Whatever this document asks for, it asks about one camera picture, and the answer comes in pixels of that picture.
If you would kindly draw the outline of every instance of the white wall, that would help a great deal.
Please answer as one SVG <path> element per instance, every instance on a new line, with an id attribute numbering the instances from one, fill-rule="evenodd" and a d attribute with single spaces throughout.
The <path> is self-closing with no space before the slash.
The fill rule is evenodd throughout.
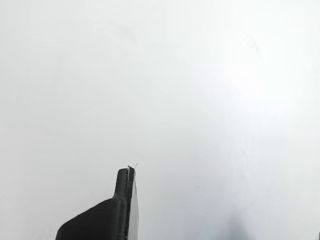
<path id="1" fill-rule="evenodd" d="M 313 240 L 319 12 L 0 1 L 0 239 L 54 240 L 139 163 L 139 240 Z"/>

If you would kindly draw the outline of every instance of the black plastic piece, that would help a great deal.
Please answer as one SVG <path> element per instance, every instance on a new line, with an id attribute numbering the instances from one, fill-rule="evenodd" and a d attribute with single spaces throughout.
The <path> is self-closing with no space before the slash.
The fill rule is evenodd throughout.
<path id="1" fill-rule="evenodd" d="M 138 221 L 135 170 L 129 166 L 118 171 L 113 198 L 67 221 L 55 239 L 137 240 Z"/>

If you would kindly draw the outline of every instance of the black object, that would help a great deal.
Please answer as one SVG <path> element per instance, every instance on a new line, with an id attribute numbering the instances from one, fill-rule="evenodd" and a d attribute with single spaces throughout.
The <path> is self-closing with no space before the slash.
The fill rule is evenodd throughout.
<path id="1" fill-rule="evenodd" d="M 139 210 L 135 170 L 118 171 L 113 198 L 63 224 L 55 240 L 138 240 Z"/>

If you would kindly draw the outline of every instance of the white surface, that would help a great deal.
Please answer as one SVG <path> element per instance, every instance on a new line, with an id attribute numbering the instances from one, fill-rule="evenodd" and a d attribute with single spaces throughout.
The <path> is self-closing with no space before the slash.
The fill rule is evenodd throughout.
<path id="1" fill-rule="evenodd" d="M 252 239 L 313 240 L 319 12 L 0 1 L 0 239 L 55 239 L 139 163 L 139 240 L 217 239 L 234 211 Z"/>

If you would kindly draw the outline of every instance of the black rubber tip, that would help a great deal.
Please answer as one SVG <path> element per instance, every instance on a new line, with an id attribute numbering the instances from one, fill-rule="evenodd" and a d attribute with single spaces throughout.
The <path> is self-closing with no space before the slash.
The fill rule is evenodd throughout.
<path id="1" fill-rule="evenodd" d="M 67 221 L 55 239 L 137 240 L 138 216 L 135 170 L 129 166 L 118 171 L 113 198 Z"/>

